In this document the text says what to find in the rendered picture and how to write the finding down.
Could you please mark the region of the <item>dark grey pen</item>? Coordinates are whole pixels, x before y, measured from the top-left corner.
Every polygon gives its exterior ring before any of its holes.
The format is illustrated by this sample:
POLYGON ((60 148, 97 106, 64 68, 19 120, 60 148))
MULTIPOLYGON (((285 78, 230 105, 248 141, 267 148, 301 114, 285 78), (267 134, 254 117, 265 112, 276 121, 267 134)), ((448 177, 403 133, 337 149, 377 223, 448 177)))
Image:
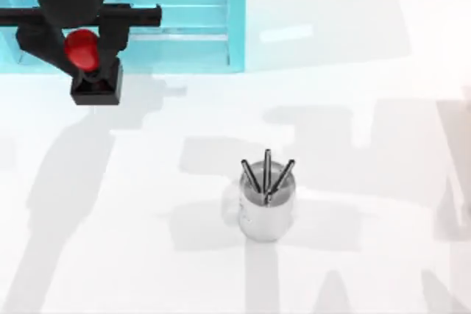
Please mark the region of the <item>dark grey pen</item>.
POLYGON ((273 186, 271 186, 271 188, 267 192, 267 194, 266 194, 267 199, 270 199, 273 195, 276 194, 276 192, 279 191, 279 189, 281 189, 283 183, 288 179, 290 173, 292 172, 292 169, 294 168, 295 163, 296 162, 295 162, 294 159, 290 159, 288 161, 288 163, 286 164, 284 169, 281 171, 281 173, 280 173, 278 179, 276 180, 276 182, 273 184, 273 186))
POLYGON ((249 164, 249 162, 245 159, 241 161, 241 166, 244 171, 244 174, 247 178, 247 181, 250 185, 250 187, 256 192, 256 193, 262 193, 262 189, 260 184, 258 183, 258 180, 255 176, 255 173, 252 169, 252 166, 249 164))
POLYGON ((263 161, 263 204, 269 204, 269 191, 272 183, 272 151, 266 149, 263 161))

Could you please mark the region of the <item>red and black stamp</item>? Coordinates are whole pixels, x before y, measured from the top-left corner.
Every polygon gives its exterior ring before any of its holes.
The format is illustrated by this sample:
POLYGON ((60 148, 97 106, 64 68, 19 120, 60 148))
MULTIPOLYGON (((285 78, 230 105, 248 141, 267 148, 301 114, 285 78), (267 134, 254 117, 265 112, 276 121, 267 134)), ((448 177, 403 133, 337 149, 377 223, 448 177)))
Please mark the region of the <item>red and black stamp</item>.
POLYGON ((112 106, 121 100, 122 64, 115 50, 99 48, 99 36, 78 29, 65 38, 65 55, 78 69, 71 82, 77 105, 112 106))

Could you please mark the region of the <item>white mug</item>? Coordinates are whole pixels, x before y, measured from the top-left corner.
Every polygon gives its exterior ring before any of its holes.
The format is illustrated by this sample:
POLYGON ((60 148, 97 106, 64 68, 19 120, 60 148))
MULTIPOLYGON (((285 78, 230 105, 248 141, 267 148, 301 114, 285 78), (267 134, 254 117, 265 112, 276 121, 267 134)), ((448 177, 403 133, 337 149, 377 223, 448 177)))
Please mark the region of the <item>white mug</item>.
POLYGON ((259 243, 281 239, 294 223, 296 181, 291 174, 269 205, 249 186, 244 174, 222 197, 221 214, 228 226, 237 226, 247 238, 259 243))

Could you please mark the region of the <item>light blue rack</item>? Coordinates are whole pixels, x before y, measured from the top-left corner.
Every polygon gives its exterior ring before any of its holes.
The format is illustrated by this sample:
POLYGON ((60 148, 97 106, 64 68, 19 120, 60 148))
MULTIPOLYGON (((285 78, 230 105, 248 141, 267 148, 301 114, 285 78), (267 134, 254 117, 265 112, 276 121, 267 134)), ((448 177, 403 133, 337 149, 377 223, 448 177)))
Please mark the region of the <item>light blue rack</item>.
MULTIPOLYGON (((133 27, 123 64, 133 71, 224 72, 245 66, 246 0, 105 0, 163 11, 159 27, 133 27)), ((0 8, 36 7, 37 0, 0 0, 0 8)), ((14 27, 0 26, 0 74, 51 74, 61 70, 23 53, 14 27)))

